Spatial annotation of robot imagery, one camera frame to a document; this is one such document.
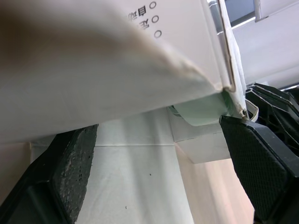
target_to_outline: black rubber pad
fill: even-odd
[[[220,124],[235,172],[258,217],[267,220],[284,192],[288,172],[250,126],[241,123],[240,119],[226,116],[221,118]],[[265,134],[277,138],[269,128],[262,128]]]
[[[97,126],[80,131],[78,138],[68,145],[53,176],[53,184],[71,223],[76,222],[86,194]]]

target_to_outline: white cardboard panel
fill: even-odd
[[[0,28],[7,34],[1,44],[7,52],[0,52],[0,142],[62,133],[222,90],[210,35],[193,39],[209,46],[194,51],[202,51],[200,58],[205,59],[195,65],[115,16],[105,2],[8,0],[1,4],[0,11],[6,13],[0,14],[6,17],[0,20]],[[194,11],[200,17],[188,14],[190,6],[180,1],[177,9],[190,19],[192,30],[205,34],[202,8],[199,2],[191,2],[198,5]],[[172,4],[164,4],[166,18]],[[178,23],[185,17],[175,18]],[[186,36],[193,38],[187,30],[176,34],[182,47],[188,43]],[[193,43],[186,48],[193,49]]]
[[[96,147],[77,224],[193,224],[174,146]]]
[[[99,125],[96,146],[173,145],[166,108]]]
[[[194,164],[230,158],[222,131],[179,141],[177,144]]]

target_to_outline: white wall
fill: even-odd
[[[234,29],[245,81],[284,87],[299,82],[299,4]]]

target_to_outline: textured rubber surface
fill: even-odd
[[[74,224],[86,193],[97,127],[56,135],[0,206],[0,224]]]
[[[288,182],[288,172],[250,127],[239,119],[221,118],[235,172],[258,217],[267,220]],[[270,129],[265,128],[273,137]]]
[[[54,186],[71,223],[76,222],[86,194],[97,127],[78,131],[78,138],[68,145],[53,176]]]

